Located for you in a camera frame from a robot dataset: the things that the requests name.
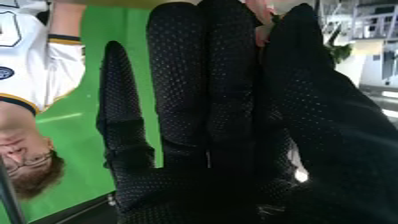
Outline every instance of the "man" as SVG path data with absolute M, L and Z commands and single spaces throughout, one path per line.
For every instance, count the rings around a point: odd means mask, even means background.
M 84 5 L 40 1 L 0 4 L 0 155 L 22 199 L 63 176 L 65 160 L 36 127 L 36 115 L 77 88 L 86 72 Z

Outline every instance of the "patch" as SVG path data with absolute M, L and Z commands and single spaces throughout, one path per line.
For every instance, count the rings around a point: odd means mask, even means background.
M 15 70 L 0 66 L 0 80 L 11 78 L 15 75 Z

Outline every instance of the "light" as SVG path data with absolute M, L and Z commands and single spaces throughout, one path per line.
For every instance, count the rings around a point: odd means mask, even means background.
M 398 98 L 398 92 L 385 91 L 385 92 L 383 92 L 383 96 Z
M 308 174 L 297 169 L 296 171 L 296 179 L 301 181 L 301 182 L 306 182 L 308 181 Z
M 388 115 L 388 117 L 398 118 L 398 112 L 393 110 L 383 110 L 383 113 Z

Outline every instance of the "finger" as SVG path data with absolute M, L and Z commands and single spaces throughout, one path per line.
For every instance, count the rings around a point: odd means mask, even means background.
M 198 7 L 164 4 L 148 24 L 166 168 L 207 168 L 207 24 Z
M 253 174 L 253 69 L 257 38 L 253 13 L 239 1 L 200 4 L 209 18 L 210 47 L 210 161 L 212 168 Z
M 134 71 L 125 48 L 111 42 L 106 49 L 100 84 L 98 130 L 106 142 L 107 167 L 118 186 L 118 207 L 130 205 L 130 174 L 155 166 L 155 150 L 146 142 L 145 119 Z

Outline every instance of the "person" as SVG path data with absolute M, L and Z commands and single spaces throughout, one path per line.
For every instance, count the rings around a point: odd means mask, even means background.
M 120 223 L 398 223 L 398 131 L 335 71 L 315 10 L 303 4 L 285 15 L 262 63 L 251 17 L 232 0 L 152 12 L 162 168 L 129 55 L 109 43 L 98 130 Z
M 84 10 L 84 5 L 56 1 L 51 6 L 45 0 L 0 4 L 0 155 L 22 199 L 35 198 L 63 176 L 65 160 L 36 115 L 82 81 Z

